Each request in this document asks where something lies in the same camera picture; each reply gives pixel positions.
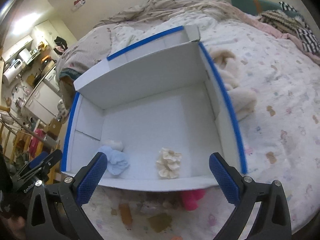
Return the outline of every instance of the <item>white cardboard box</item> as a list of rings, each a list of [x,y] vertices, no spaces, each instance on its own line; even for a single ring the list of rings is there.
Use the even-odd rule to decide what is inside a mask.
[[[130,166],[100,185],[175,191],[217,185],[209,156],[219,152],[246,173],[230,98],[195,26],[146,38],[102,60],[75,82],[61,170],[74,176],[107,138],[120,140]],[[162,147],[182,153],[180,176],[162,179]]]

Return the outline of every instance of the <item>light blue cloth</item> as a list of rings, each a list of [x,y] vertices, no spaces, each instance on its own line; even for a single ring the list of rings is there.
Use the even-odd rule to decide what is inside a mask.
[[[104,153],[108,158],[107,170],[113,175],[119,175],[128,166],[127,156],[123,152],[113,150],[109,146],[101,146],[98,152]]]

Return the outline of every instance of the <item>light fixture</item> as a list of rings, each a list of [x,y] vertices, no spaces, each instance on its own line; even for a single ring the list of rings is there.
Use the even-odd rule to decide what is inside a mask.
[[[39,17],[40,14],[37,13],[31,13],[29,15],[26,15],[25,17],[22,17],[14,24],[13,34],[19,35],[27,31],[29,28],[32,27],[36,20],[39,19]]]

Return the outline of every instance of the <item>kitchen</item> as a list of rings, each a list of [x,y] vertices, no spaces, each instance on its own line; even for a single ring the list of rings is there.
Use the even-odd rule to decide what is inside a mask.
[[[54,18],[34,26],[28,35],[3,52],[2,105],[5,102],[25,121],[33,117],[48,124],[58,115],[61,93],[55,63],[76,42],[71,35],[65,24]]]

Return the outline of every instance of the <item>pink toy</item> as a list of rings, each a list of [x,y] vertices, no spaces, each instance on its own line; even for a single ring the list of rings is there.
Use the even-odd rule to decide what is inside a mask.
[[[202,199],[205,195],[204,189],[188,190],[180,192],[183,206],[187,211],[193,211],[197,209],[197,201]]]

